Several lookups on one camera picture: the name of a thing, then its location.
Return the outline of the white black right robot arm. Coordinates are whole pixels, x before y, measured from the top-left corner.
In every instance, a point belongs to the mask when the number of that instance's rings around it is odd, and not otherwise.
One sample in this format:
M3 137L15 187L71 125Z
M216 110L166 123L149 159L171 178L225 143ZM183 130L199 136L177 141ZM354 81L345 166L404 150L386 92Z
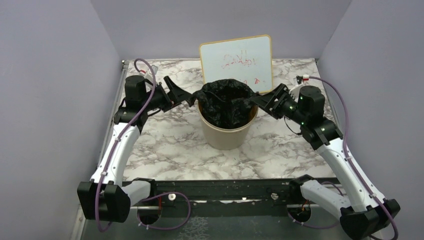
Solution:
M300 127L301 136L327 162L345 190L345 195L324 187L309 175L289 183L289 199L311 201L339 220L353 240L372 237L390 225L400 211L395 199L387 199L366 177L337 125L324 116L325 97L318 87L306 85L294 99L286 85L250 99L275 119L288 118Z

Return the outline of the black plastic trash bag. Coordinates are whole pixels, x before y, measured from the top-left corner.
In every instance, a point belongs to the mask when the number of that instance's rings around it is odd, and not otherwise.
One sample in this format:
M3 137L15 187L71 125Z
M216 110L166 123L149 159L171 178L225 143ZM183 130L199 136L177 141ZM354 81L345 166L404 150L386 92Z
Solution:
M251 98L259 94L236 79L220 79L203 85L188 100L189 106L197 101L207 122L222 129L237 129L249 122L254 103Z

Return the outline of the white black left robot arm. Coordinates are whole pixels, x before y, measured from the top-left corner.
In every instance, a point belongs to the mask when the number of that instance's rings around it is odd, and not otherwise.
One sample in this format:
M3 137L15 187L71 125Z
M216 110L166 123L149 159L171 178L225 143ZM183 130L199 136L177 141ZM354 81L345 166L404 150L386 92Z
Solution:
M132 206L140 201L149 206L157 200L153 180L134 180L123 186L123 174L149 112L167 112L192 96L169 76L163 79L168 89L142 75L125 79L125 97L113 117L112 137L105 154L89 181L80 182L77 188L86 219L97 223L123 223Z

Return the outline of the beige cylindrical trash bin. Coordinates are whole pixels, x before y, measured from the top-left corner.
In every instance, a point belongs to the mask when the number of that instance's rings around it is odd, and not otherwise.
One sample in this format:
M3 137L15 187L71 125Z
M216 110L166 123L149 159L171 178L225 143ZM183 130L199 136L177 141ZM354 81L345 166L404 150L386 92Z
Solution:
M248 123L234 129L225 129L212 125L202 115L203 107L198 102L197 112L201 120L202 132L209 145L217 150L233 150L240 147L245 141L251 125L258 114L258 107L254 106L248 115Z

